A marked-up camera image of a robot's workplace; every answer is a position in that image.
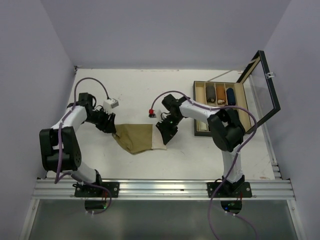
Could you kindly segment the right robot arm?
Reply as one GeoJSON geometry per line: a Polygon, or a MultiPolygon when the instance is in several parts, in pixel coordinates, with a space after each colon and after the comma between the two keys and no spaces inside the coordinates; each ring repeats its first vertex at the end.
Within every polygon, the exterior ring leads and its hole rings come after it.
{"type": "Polygon", "coordinates": [[[165,96],[161,103],[169,112],[156,124],[163,144],[167,145],[176,135],[178,124],[184,118],[192,118],[207,125],[213,142],[222,152],[224,167],[221,184],[213,186],[212,190],[217,197],[235,198],[239,195],[241,185],[245,182],[240,148],[246,131],[238,112],[232,108],[211,108],[186,96],[177,99],[172,94],[165,96]]]}

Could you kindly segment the rolled orange underwear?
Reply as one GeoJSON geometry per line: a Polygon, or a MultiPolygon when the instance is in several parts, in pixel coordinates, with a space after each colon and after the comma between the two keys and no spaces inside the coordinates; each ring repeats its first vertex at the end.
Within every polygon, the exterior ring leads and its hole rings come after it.
{"type": "Polygon", "coordinates": [[[216,87],[216,98],[218,105],[223,105],[226,103],[226,92],[223,86],[216,87]]]}

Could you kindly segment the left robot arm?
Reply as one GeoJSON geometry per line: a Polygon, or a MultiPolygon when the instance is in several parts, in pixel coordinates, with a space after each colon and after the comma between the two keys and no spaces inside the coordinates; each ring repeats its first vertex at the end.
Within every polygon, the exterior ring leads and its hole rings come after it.
{"type": "Polygon", "coordinates": [[[96,108],[96,98],[90,93],[80,93],[70,103],[58,123],[39,132],[40,152],[43,168],[56,174],[55,183],[70,176],[76,183],[74,195],[77,198],[117,198],[120,184],[104,182],[98,170],[89,167],[82,160],[76,132],[83,123],[93,124],[107,134],[116,132],[112,110],[119,105],[113,98],[107,98],[96,108]]]}

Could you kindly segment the rolled navy underwear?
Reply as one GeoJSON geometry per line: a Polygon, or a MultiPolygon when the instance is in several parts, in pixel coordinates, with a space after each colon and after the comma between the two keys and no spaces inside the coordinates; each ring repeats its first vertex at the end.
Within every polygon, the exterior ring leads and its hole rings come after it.
{"type": "Polygon", "coordinates": [[[229,87],[226,90],[226,97],[227,97],[227,102],[229,106],[235,106],[236,105],[236,96],[234,90],[229,87]]]}

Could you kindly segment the rolled cream underwear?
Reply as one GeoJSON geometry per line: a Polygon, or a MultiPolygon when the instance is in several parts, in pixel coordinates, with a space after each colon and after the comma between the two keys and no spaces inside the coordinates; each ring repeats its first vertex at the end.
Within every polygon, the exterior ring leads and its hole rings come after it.
{"type": "Polygon", "coordinates": [[[202,121],[197,121],[197,129],[199,132],[207,132],[208,126],[206,123],[204,123],[202,121]]]}

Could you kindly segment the black compartment storage box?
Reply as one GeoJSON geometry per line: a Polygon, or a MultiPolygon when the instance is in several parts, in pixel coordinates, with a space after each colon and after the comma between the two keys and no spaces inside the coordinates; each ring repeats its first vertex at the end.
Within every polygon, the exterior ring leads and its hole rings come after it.
{"type": "Polygon", "coordinates": [[[263,50],[258,50],[243,70],[225,70],[216,76],[193,82],[193,99],[210,107],[229,106],[226,90],[232,88],[235,93],[236,105],[247,109],[256,119],[257,126],[262,126],[281,110],[278,96],[273,83],[275,73],[271,72],[263,50]],[[206,86],[217,86],[225,89],[226,102],[207,102],[206,86]]]}

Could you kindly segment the khaki underwear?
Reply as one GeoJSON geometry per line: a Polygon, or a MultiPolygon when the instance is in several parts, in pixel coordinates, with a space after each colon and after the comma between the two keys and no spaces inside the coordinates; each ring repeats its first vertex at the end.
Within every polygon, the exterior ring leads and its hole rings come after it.
{"type": "Polygon", "coordinates": [[[116,124],[115,129],[113,138],[121,148],[132,155],[167,149],[154,124],[116,124]]]}

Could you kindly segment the aluminium mounting rail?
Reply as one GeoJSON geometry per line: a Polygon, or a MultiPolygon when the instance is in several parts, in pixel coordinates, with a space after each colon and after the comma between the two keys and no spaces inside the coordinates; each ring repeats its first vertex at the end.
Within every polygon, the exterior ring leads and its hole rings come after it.
{"type": "MultiPolygon", "coordinates": [[[[207,180],[125,180],[120,179],[116,200],[209,200],[207,180]]],[[[37,180],[32,199],[76,200],[70,178],[54,184],[52,179],[37,180]]],[[[289,180],[252,180],[250,200],[294,200],[289,180]]]]}

